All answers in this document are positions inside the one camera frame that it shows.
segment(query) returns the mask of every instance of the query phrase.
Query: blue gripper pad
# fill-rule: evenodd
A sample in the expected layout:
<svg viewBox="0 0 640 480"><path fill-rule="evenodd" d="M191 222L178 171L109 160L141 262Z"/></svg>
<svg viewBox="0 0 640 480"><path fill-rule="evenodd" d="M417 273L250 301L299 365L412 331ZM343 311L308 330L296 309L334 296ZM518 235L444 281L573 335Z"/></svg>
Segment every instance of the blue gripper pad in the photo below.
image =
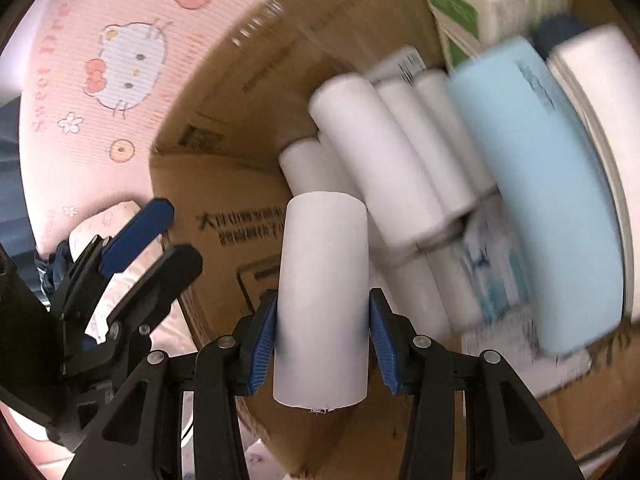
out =
<svg viewBox="0 0 640 480"><path fill-rule="evenodd" d="M255 395L264 384L264 379L267 376L269 361L276 341L277 307L278 296L274 294L251 354L251 373L249 374L248 387L252 395Z"/></svg>
<svg viewBox="0 0 640 480"><path fill-rule="evenodd" d="M382 380L391 393L397 395L400 391L398 353L386 326L382 309L373 294L369 295L369 331L376 349Z"/></svg>
<svg viewBox="0 0 640 480"><path fill-rule="evenodd" d="M165 198L153 199L107 245L102 252L100 273L111 276L124 272L173 221L174 206L171 202Z"/></svg>

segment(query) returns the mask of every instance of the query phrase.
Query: hello kitty face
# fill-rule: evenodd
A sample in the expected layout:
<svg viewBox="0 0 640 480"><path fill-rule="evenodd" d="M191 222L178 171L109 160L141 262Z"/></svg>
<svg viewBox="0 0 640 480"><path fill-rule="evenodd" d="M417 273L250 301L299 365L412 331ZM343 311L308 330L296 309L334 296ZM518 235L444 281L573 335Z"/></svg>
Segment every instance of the hello kitty face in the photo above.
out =
<svg viewBox="0 0 640 480"><path fill-rule="evenodd" d="M100 38L99 59L86 64L86 94L107 108L125 111L139 105L153 88L164 63L165 38L151 23L109 25Z"/></svg>

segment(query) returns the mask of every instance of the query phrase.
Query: blue package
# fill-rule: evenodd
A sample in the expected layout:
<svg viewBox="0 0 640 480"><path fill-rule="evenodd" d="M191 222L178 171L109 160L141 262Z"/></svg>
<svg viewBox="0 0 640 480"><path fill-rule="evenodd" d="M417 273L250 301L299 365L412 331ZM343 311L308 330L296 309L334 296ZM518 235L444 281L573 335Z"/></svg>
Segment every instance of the blue package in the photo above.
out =
<svg viewBox="0 0 640 480"><path fill-rule="evenodd" d="M567 354L622 317L620 231L604 170L574 108L523 38L450 78L521 240L540 346Z"/></svg>

